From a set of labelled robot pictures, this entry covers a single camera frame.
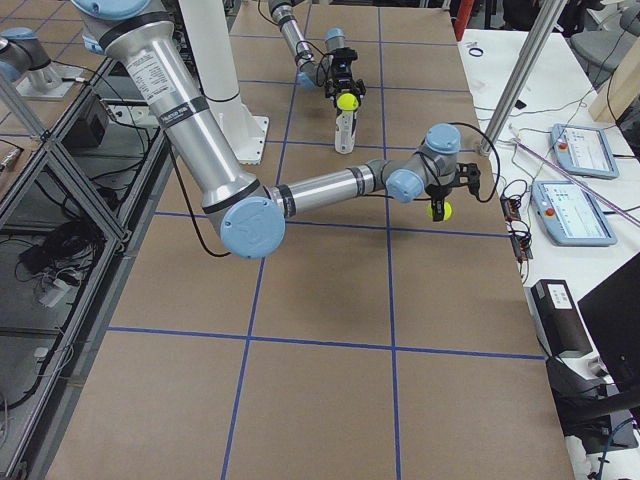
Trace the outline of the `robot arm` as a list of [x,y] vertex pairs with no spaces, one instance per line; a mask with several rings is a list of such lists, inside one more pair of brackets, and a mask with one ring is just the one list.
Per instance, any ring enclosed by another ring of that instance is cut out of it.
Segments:
[[264,187],[245,171],[173,43],[174,24],[159,1],[77,1],[102,52],[123,64],[203,193],[202,208],[224,246],[243,258],[274,252],[285,221],[300,212],[386,190],[408,203],[426,193],[433,218],[462,186],[459,130],[433,126],[404,161],[377,159],[290,185]]
[[325,35],[324,49],[307,40],[294,15],[296,1],[269,1],[271,20],[278,26],[297,67],[297,81],[306,88],[323,88],[326,98],[339,111],[355,112],[366,95],[362,79],[355,79],[352,64],[359,58],[346,45],[344,32],[332,28]]

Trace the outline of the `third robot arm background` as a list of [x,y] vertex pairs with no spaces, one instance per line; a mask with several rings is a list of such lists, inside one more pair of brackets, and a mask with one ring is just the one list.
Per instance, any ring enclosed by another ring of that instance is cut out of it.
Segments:
[[26,99],[61,101],[71,89],[38,36],[27,27],[1,32],[1,73],[17,84],[18,93]]

